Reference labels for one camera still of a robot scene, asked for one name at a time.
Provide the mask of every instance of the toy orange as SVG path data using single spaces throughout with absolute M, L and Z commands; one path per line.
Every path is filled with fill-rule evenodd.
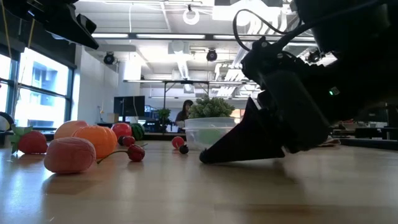
M 95 148 L 97 159 L 104 158 L 113 152 L 118 141 L 115 133 L 106 127 L 87 126 L 77 129 L 72 137 L 89 140 Z
M 54 139 L 71 137 L 77 129 L 86 126 L 88 126 L 86 121 L 67 121 L 56 130 Z

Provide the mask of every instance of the dark hair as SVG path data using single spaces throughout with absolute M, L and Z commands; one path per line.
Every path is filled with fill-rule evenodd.
M 186 105 L 192 106 L 192 104 L 193 104 L 193 101 L 192 101 L 192 100 L 185 100 L 185 101 L 184 101 L 184 104 L 182 105 L 182 112 L 183 112 L 184 114 L 187 113 L 187 110 L 185 109 L 185 106 L 186 106 Z

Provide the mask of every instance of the ceiling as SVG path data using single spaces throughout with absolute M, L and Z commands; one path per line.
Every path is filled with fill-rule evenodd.
M 178 6 L 170 5 L 175 1 L 158 2 L 159 0 L 151 0 L 148 4 L 146 0 L 80 0 L 75 3 L 76 13 L 80 13 L 91 19 L 96 25 L 96 33 L 112 32 L 112 33 L 173 33 L 173 34 L 228 34 L 233 33 L 232 18 L 238 9 L 249 8 L 258 13 L 261 17 L 271 22 L 274 26 L 281 30 L 291 30 L 298 22 L 297 16 L 292 13 L 288 4 L 283 7 L 268 7 L 260 0 L 231 0 L 235 2 L 232 6 L 215 6 L 223 0 L 204 0 L 201 6 L 197 6 L 198 2 L 189 2 L 192 4 L 193 12 L 188 12 L 184 19 L 184 13 L 188 9 L 188 4 L 184 2 Z M 234 12 L 221 11 L 225 9 L 233 9 Z M 194 25 L 190 25 L 192 19 L 198 16 L 198 21 Z M 238 23 L 244 21 L 246 16 L 238 17 Z M 247 20 L 247 23 L 238 26 L 240 34 L 274 34 L 268 30 L 264 24 L 257 19 Z M 152 74 L 171 74 L 174 70 L 181 68 L 181 63 L 177 65 L 177 60 L 173 55 L 169 55 L 169 43 L 172 40 L 126 40 L 126 39 L 101 39 L 98 43 L 101 46 L 107 46 L 112 50 L 112 46 L 125 46 L 129 49 L 132 45 L 136 47 L 136 52 L 145 61 L 142 66 L 142 75 Z M 235 41 L 208 41 L 208 40 L 184 40 L 189 45 L 189 58 L 184 65 L 188 70 L 200 70 L 215 72 L 218 63 L 231 64 L 242 49 Z M 218 58 L 215 62 L 208 62 L 206 55 L 209 49 L 215 49 Z M 288 46 L 286 51 L 295 55 L 302 54 L 308 46 Z M 104 57 L 106 52 L 91 52 L 98 57 Z M 115 57 L 119 61 L 128 61 L 131 53 L 128 51 L 114 51 Z

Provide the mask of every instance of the table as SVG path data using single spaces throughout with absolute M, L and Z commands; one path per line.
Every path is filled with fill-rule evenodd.
M 340 146 L 283 159 L 204 165 L 146 142 L 79 175 L 0 149 L 0 223 L 397 223 L 398 153 Z

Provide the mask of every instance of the security camera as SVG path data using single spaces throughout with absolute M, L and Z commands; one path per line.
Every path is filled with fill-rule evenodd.
M 106 53 L 104 63 L 107 65 L 114 65 L 116 63 L 116 58 L 113 56 L 113 52 Z
M 215 49 L 209 49 L 209 52 L 207 53 L 206 59 L 209 62 L 214 62 L 215 60 L 217 60 L 216 50 Z

